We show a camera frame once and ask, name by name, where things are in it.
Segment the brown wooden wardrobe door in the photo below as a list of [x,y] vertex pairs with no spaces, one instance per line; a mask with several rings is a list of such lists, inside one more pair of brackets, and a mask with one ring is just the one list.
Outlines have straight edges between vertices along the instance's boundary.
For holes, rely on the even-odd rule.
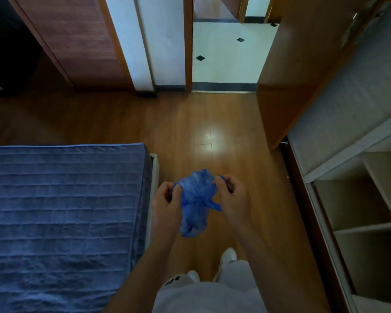
[[280,24],[256,92],[270,150],[347,61],[388,0],[280,1]]

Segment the white bed frame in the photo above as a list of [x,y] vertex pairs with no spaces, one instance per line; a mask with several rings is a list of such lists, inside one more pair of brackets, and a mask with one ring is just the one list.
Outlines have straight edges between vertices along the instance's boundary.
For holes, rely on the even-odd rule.
[[150,201],[148,205],[147,212],[147,225],[146,225],[146,239],[145,239],[145,250],[149,247],[151,242],[151,231],[152,231],[152,203],[155,197],[155,194],[159,187],[159,172],[160,164],[157,157],[157,154],[150,154],[152,159],[152,175],[151,175],[151,192],[150,192]]

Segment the person's left hand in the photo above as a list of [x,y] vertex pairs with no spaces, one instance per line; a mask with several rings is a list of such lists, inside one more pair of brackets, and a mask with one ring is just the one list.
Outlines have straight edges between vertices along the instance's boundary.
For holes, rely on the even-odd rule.
[[151,243],[172,245],[182,223],[181,203],[171,202],[175,184],[165,181],[158,188],[152,203]]

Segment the brown wooden door frame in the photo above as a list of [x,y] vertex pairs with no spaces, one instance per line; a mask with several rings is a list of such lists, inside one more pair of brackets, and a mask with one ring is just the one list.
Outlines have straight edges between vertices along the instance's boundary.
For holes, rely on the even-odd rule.
[[186,92],[193,88],[193,0],[183,0]]

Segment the white wardrobe with shelves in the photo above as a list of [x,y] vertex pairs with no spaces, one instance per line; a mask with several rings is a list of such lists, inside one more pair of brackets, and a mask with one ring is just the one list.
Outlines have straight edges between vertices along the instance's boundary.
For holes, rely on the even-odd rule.
[[334,312],[391,313],[391,1],[288,133]]

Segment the blue plastic bag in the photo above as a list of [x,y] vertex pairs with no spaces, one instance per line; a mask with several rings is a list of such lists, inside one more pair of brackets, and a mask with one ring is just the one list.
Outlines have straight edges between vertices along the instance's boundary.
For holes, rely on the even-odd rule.
[[174,186],[182,188],[182,222],[179,233],[184,238],[194,238],[205,231],[209,211],[222,211],[213,198],[217,194],[215,176],[207,169],[193,171],[190,176],[177,181]]

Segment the person's right hand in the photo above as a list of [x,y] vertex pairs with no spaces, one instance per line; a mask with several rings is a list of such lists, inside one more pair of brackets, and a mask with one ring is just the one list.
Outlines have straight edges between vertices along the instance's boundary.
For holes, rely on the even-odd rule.
[[229,176],[229,199],[226,205],[220,205],[225,220],[233,229],[252,226],[250,215],[250,197],[244,184],[234,175]]

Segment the person's left forearm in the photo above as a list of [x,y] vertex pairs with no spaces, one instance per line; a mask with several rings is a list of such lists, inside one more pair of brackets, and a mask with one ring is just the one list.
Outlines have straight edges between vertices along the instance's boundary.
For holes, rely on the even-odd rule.
[[152,313],[176,236],[155,235],[102,313]]

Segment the blue quilted mattress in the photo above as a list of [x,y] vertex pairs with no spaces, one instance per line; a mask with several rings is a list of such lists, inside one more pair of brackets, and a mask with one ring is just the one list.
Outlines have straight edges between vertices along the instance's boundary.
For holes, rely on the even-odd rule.
[[145,249],[143,143],[0,147],[0,313],[101,313]]

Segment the person's white shirt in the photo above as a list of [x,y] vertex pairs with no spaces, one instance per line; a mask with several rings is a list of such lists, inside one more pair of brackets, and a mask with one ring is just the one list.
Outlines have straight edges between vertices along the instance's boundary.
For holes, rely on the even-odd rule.
[[164,285],[152,313],[268,313],[257,289],[240,291],[213,282]]

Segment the person's right forearm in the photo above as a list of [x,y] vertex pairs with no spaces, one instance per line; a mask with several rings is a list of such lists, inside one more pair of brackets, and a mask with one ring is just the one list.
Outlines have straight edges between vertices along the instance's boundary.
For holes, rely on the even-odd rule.
[[329,313],[292,281],[251,222],[231,227],[246,254],[267,313]]

